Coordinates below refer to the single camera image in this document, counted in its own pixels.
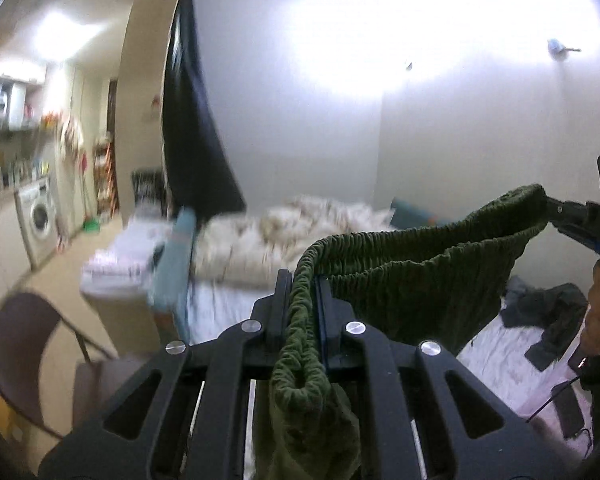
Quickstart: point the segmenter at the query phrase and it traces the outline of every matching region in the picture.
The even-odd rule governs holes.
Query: washing machine door
[[[29,224],[33,235],[39,240],[49,236],[51,231],[51,213],[49,211],[48,201],[39,198],[31,205]]]

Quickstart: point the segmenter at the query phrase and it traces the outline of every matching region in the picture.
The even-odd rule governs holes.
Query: green garment
[[[254,412],[257,480],[349,480],[360,465],[358,420],[319,361],[312,283],[395,341],[435,339],[458,352],[500,309],[516,259],[546,226],[541,186],[515,189],[439,227],[318,240],[294,276],[286,341]]]

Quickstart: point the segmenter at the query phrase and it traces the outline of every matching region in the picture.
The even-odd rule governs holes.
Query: pillow
[[[414,227],[444,225],[448,223],[398,198],[394,198],[391,202],[391,209],[395,212],[390,224],[398,229],[411,229]]]

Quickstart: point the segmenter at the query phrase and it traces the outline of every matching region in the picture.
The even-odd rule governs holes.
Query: metal bolt head
[[[167,343],[167,346],[165,346],[164,349],[167,351],[167,354],[177,355],[182,354],[187,349],[187,345],[176,339],[176,341]]]
[[[257,319],[247,319],[242,322],[240,327],[242,328],[243,332],[251,333],[258,332],[262,328],[262,325]]]
[[[365,332],[366,326],[364,323],[359,321],[349,321],[344,327],[344,330],[346,330],[350,334],[358,335]]]
[[[442,346],[435,341],[424,341],[420,343],[420,350],[426,355],[438,355],[442,352]]]

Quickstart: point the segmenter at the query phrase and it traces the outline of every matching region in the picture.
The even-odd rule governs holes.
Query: brown chair
[[[74,425],[102,405],[147,358],[116,360],[65,320],[45,299],[32,292],[8,297],[0,308],[0,395],[21,416],[53,435],[42,416],[40,365],[49,338],[64,324],[75,334],[84,360],[78,365],[74,383]],[[87,345],[108,360],[92,362]]]

